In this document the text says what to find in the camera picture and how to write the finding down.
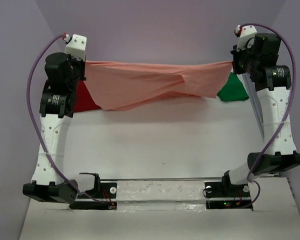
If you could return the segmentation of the pink t-shirt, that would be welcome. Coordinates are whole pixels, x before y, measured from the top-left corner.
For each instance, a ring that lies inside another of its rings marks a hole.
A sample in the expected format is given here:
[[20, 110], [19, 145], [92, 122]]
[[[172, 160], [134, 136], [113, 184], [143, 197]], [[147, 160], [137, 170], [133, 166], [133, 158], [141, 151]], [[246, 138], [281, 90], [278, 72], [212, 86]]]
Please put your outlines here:
[[168, 97], [215, 98], [231, 71], [231, 61], [199, 65], [87, 61], [85, 85], [101, 109], [127, 111]]

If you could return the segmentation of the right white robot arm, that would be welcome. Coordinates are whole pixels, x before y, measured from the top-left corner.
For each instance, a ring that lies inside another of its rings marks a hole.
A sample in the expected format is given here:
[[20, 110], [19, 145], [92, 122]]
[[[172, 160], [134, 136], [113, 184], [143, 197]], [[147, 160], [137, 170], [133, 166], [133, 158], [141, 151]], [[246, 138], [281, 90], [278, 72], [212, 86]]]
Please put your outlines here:
[[278, 65], [281, 39], [274, 33], [250, 33], [240, 36], [233, 47], [233, 71], [248, 74], [261, 107], [265, 146], [261, 152], [251, 152], [247, 161], [224, 173], [220, 190], [232, 196], [240, 186], [258, 177], [286, 172], [300, 165], [300, 153], [295, 146], [289, 110], [291, 108], [291, 70]]

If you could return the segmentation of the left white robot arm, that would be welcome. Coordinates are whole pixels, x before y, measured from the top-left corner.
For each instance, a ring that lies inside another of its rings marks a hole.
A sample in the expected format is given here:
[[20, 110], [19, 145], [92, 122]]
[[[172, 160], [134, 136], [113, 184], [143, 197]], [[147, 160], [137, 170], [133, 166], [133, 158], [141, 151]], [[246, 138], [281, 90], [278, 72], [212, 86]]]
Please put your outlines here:
[[73, 204], [78, 196], [93, 201], [100, 194], [101, 181], [97, 173], [87, 181], [83, 191], [75, 179], [64, 173], [67, 133], [74, 116], [79, 83], [85, 81], [86, 56], [56, 52], [45, 59], [47, 80], [40, 99], [40, 125], [33, 121], [40, 147], [34, 174], [23, 185], [22, 193], [38, 202]]

